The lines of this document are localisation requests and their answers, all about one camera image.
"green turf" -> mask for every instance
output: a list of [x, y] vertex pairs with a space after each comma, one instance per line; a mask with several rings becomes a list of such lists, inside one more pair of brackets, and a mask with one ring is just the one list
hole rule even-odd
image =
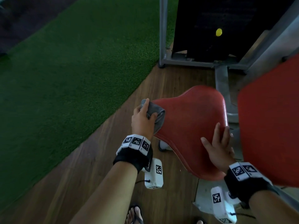
[[113, 114], [158, 57], [159, 0], [78, 0], [2, 58], [0, 210]]

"cloth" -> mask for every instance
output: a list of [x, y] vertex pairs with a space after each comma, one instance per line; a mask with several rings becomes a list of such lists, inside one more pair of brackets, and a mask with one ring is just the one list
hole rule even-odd
[[[145, 103], [146, 99], [143, 99], [141, 101], [141, 106], [140, 108], [143, 107], [144, 103]], [[165, 119], [165, 109], [163, 109], [162, 107], [160, 107], [159, 105], [156, 105], [152, 102], [149, 102], [149, 107], [147, 110], [147, 118], [149, 119], [151, 117], [151, 115], [153, 113], [158, 113], [157, 119], [155, 121], [155, 127], [154, 127], [154, 135], [161, 129], [163, 123], [164, 123], [164, 119]]]

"red padded seat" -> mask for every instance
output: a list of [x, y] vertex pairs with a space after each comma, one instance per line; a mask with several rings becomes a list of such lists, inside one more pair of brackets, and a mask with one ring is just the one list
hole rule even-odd
[[221, 180], [224, 173], [210, 161], [200, 138], [212, 141], [216, 123], [227, 126], [223, 96], [214, 88], [194, 86], [179, 97], [153, 101], [166, 110], [165, 121], [155, 137], [167, 143], [185, 168], [198, 178]]
[[299, 187], [299, 55], [243, 88], [238, 110], [244, 160]]

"flip-flop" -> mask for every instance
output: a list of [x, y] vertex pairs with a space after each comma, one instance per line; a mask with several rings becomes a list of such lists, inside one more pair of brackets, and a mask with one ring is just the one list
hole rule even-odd
[[202, 221], [204, 224], [207, 224], [207, 222], [201, 217], [196, 217], [194, 224], [197, 224], [198, 221]]
[[129, 211], [131, 210], [131, 208], [134, 209], [134, 219], [132, 220], [132, 222], [131, 222], [130, 224], [135, 224], [136, 221], [138, 221], [140, 224], [143, 224], [143, 220], [141, 220], [141, 219], [140, 219], [139, 217], [137, 217], [137, 215], [136, 215], [135, 207], [139, 207], [140, 215], [141, 215], [141, 217], [142, 217], [142, 211], [141, 211], [140, 206], [139, 206], [138, 204], [132, 204], [132, 205], [130, 205], [129, 210], [128, 210], [128, 214], [129, 214]]

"metal frame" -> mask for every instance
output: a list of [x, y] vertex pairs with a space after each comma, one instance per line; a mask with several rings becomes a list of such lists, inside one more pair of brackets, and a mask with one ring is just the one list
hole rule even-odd
[[294, 21], [294, 19], [299, 16], [299, 0], [295, 0], [247, 60], [241, 60], [240, 62], [236, 62], [233, 60], [226, 60], [222, 62], [199, 62], [194, 61], [190, 58], [187, 59], [186, 55], [183, 53], [174, 53], [171, 56], [171, 53], [166, 52], [167, 4], [168, 0], [160, 0], [159, 67], [161, 68], [165, 67], [166, 64], [211, 68], [222, 64], [231, 69], [247, 71], [256, 62], [256, 60], [259, 59], [259, 57], [271, 46], [271, 44], [288, 28], [288, 26]]

